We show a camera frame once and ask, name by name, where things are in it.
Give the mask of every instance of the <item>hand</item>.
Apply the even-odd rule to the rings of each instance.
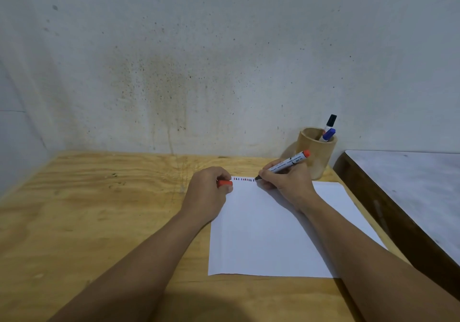
[[[264,188],[278,188],[281,195],[293,204],[298,211],[304,211],[305,206],[310,207],[312,204],[321,200],[313,188],[310,172],[307,163],[298,163],[290,168],[286,168],[281,173],[273,173],[268,168],[280,163],[278,159],[268,163],[259,175],[262,177],[261,183]]]
[[[217,180],[230,180],[231,176],[222,167],[209,167],[193,174],[180,213],[191,217],[200,226],[219,215],[225,203],[225,195],[233,191],[233,186],[217,188]]]

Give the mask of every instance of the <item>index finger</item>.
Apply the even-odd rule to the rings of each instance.
[[[274,160],[272,162],[269,162],[267,163],[262,169],[268,169],[270,167],[273,167],[274,165],[277,165],[278,163],[280,163],[281,161],[283,161],[282,159],[278,159],[278,160]]]
[[[216,179],[230,180],[231,175],[222,167],[213,166],[206,168]]]

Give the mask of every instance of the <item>person's right arm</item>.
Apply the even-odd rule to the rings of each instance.
[[[366,321],[460,321],[460,302],[346,220],[315,192],[305,163],[259,172],[307,216]]]

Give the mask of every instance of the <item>person's left arm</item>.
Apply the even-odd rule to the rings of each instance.
[[[49,321],[146,321],[185,250],[233,190],[229,185],[217,188],[217,179],[230,180],[230,174],[221,167],[193,174],[181,210]]]

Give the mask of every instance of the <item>person's left hand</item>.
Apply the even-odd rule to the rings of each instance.
[[[192,217],[203,226],[217,217],[225,203],[225,195],[233,186],[217,187],[217,180],[230,180],[231,176],[222,167],[209,167],[193,174],[180,212]]]

